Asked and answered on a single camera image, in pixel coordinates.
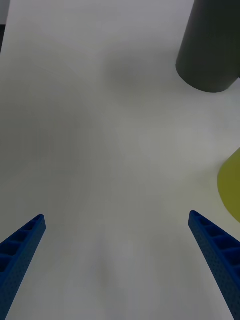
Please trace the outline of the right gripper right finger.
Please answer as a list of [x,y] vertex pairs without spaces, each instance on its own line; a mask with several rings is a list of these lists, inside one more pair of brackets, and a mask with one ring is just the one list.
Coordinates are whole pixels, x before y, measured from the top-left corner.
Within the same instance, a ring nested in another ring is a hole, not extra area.
[[195,210],[188,226],[235,320],[240,319],[240,242]]

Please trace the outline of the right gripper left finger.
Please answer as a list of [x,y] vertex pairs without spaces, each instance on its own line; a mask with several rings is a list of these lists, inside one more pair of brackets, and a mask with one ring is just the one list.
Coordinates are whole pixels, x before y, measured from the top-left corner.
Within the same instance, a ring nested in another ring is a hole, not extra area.
[[6,319],[46,230],[37,215],[0,244],[0,319]]

